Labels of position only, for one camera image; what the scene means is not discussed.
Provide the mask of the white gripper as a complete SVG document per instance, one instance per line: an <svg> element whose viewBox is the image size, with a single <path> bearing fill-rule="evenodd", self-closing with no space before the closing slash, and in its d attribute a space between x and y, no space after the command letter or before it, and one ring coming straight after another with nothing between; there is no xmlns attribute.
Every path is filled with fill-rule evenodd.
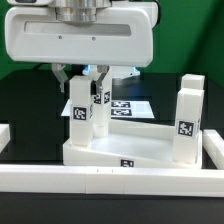
<svg viewBox="0 0 224 224"><path fill-rule="evenodd" d="M62 21L50 2L14 3L5 16L5 45L15 61L52 63L64 92L65 64L98 65L96 93L109 66L146 67L153 60L156 2L113 2L96 11L94 22Z"/></svg>

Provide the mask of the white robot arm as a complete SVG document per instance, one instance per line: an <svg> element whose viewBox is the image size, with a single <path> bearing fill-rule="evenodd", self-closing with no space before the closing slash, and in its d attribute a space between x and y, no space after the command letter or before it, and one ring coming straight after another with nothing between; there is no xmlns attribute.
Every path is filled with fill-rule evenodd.
<svg viewBox="0 0 224 224"><path fill-rule="evenodd" d="M67 64L146 67L153 60L157 1L7 0L6 52L14 61L49 63L58 80Z"/></svg>

